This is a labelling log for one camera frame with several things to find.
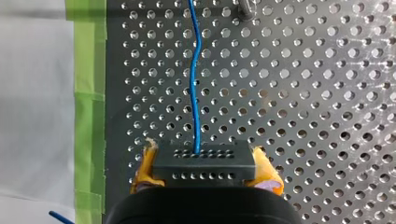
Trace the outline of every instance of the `metal panel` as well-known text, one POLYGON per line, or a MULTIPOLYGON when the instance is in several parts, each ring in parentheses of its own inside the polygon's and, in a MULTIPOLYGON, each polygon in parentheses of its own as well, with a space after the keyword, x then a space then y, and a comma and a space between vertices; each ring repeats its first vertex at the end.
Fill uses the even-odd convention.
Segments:
MULTIPOLYGON (((196 1, 203 141, 264 146, 305 223, 394 223, 396 6, 390 0, 196 1)), ((107 208, 145 137, 190 144, 187 1, 108 1, 107 208)))

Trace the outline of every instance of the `green tape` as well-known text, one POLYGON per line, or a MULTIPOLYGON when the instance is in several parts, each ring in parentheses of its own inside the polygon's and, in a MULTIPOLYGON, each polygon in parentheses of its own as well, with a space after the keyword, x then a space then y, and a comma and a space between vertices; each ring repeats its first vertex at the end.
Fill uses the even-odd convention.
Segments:
POLYGON ((76 224, 98 224, 105 211, 106 0, 65 2, 75 41, 76 224))

